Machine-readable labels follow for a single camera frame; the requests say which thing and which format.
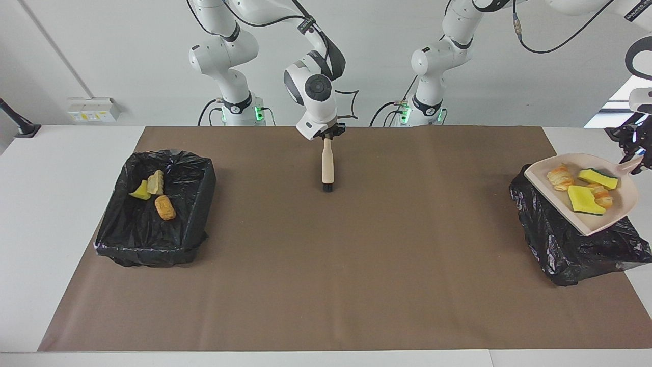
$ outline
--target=power socket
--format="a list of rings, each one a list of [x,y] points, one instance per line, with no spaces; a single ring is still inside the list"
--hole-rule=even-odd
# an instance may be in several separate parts
[[[120,110],[112,98],[68,100],[72,103],[68,115],[78,123],[116,122],[120,116]]]

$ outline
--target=dustpan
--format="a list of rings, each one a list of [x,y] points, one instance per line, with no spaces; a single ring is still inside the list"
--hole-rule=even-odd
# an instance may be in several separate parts
[[[638,203],[638,189],[630,173],[641,163],[643,157],[635,157],[621,165],[614,164],[590,154],[572,153],[544,159],[531,165],[525,172],[526,178],[550,201],[558,211],[584,236],[591,236],[607,229],[626,217]],[[618,177],[618,186],[610,190],[614,206],[602,215],[576,213],[566,191],[556,191],[546,175],[561,164],[565,164],[574,178],[581,170],[595,168],[605,175]],[[577,180],[578,185],[587,185]]]

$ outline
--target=sponge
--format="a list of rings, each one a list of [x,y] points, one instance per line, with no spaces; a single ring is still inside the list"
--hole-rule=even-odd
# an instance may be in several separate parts
[[[142,180],[140,186],[131,194],[129,194],[137,199],[149,200],[152,197],[152,194],[147,192],[147,180]]]
[[[617,178],[607,176],[594,168],[580,171],[580,175],[577,178],[589,184],[600,184],[607,190],[613,190],[618,186]]]
[[[578,213],[602,215],[607,209],[595,203],[593,191],[589,187],[573,185],[569,187],[572,209]]]

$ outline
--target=bread roll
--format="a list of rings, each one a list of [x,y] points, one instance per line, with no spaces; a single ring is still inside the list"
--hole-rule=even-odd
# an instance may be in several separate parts
[[[559,167],[550,171],[546,177],[557,191],[568,191],[569,186],[575,184],[575,180],[569,172],[568,167],[563,163]]]
[[[595,204],[602,206],[605,209],[609,209],[614,206],[614,198],[609,194],[609,191],[604,188],[599,183],[592,183],[589,185],[591,190],[593,190],[593,196],[595,197]]]
[[[177,212],[174,210],[169,197],[165,195],[157,197],[154,201],[154,205],[156,206],[158,214],[164,221],[170,221],[177,217]]]

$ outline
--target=black plastic bag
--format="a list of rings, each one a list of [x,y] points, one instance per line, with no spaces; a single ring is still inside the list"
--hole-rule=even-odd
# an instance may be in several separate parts
[[[156,170],[164,175],[164,194],[177,217],[164,221],[149,200],[131,197]],[[195,259],[204,232],[213,193],[213,162],[179,150],[134,153],[115,183],[95,250],[123,266],[172,266]]]
[[[509,186],[526,240],[541,269],[556,285],[652,263],[650,246],[625,217],[592,236],[582,236],[524,176]]]

